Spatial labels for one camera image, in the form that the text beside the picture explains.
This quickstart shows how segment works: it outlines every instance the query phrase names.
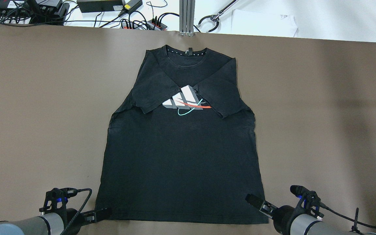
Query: black t-shirt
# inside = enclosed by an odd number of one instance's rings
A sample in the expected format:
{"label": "black t-shirt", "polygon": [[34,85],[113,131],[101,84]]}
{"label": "black t-shirt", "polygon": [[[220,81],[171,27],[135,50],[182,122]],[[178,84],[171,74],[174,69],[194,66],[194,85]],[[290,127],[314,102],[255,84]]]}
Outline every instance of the black t-shirt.
{"label": "black t-shirt", "polygon": [[117,220],[267,223],[245,201],[264,198],[254,129],[235,58],[146,51],[110,120],[96,209]]}

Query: black box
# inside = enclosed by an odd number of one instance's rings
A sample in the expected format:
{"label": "black box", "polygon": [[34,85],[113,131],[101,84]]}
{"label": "black box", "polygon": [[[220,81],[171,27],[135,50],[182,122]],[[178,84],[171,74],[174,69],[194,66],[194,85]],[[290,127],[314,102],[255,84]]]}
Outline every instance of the black box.
{"label": "black box", "polygon": [[79,9],[82,13],[102,12],[102,11],[121,11],[123,9],[123,0],[77,0]]}

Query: crew neckline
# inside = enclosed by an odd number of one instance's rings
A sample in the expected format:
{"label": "crew neckline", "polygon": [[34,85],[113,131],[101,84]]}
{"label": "crew neckline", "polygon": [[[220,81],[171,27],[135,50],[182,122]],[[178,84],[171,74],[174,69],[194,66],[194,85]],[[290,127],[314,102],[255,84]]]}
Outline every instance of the crew neckline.
{"label": "crew neckline", "polygon": [[186,55],[185,52],[178,50],[178,49],[175,49],[175,48],[173,48],[169,45],[164,45],[162,47],[162,53],[163,53],[163,56],[165,57],[164,61],[166,61],[167,64],[169,64],[169,65],[171,65],[171,66],[173,66],[177,69],[190,70],[190,69],[197,68],[198,66],[203,64],[203,62],[208,58],[208,55],[210,54],[210,49],[204,48],[201,51],[193,52],[193,55],[190,55],[190,56],[200,56],[200,55],[202,55],[203,58],[199,62],[197,62],[193,65],[188,65],[188,66],[175,64],[175,62],[172,59],[170,59],[169,55],[168,55],[169,53],[175,53],[175,54],[183,56],[183,57],[188,57],[188,55]]}

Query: white label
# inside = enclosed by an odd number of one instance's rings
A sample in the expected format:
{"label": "white label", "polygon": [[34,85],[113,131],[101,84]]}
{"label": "white label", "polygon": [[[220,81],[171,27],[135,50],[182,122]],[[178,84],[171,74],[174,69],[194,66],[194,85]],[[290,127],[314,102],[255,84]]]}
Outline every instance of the white label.
{"label": "white label", "polygon": [[123,6],[112,6],[112,8],[114,8],[114,10],[122,10]]}
{"label": "white label", "polygon": [[24,2],[25,1],[9,1],[9,4],[8,4],[7,8],[17,8],[18,5],[21,5]]}

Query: metal bracket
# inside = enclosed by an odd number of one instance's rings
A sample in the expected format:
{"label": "metal bracket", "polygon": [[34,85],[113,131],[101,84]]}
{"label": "metal bracket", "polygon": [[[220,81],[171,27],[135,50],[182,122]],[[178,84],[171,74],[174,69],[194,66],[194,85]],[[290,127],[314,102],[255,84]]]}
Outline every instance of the metal bracket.
{"label": "metal bracket", "polygon": [[194,36],[195,0],[179,0],[179,35]]}

